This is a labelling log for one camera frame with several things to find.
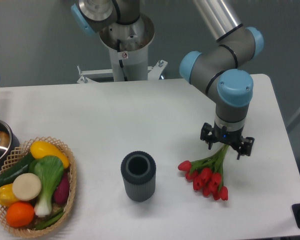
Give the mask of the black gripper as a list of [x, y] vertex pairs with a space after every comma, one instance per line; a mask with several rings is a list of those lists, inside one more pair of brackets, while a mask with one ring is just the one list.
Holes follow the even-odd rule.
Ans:
[[215, 121], [214, 127], [205, 122], [201, 128], [200, 139], [208, 144], [211, 150], [214, 143], [230, 145], [237, 152], [237, 160], [241, 156], [251, 156], [254, 137], [242, 137], [243, 123]]

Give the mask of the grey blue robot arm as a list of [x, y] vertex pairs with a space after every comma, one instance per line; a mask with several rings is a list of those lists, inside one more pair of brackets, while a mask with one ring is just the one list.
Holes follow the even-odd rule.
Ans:
[[[239, 156], [249, 156], [255, 140], [243, 137], [242, 132], [254, 82], [239, 67], [263, 50], [264, 38], [256, 28], [244, 27], [224, 0], [196, 0], [194, 4], [218, 44], [207, 55], [189, 52], [179, 65], [180, 75], [216, 105], [214, 124], [203, 125], [200, 139], [209, 146], [226, 144]], [[99, 34], [109, 50], [116, 82], [150, 78], [148, 46], [155, 29], [141, 13], [138, 0], [77, 0], [71, 13], [86, 34]]]

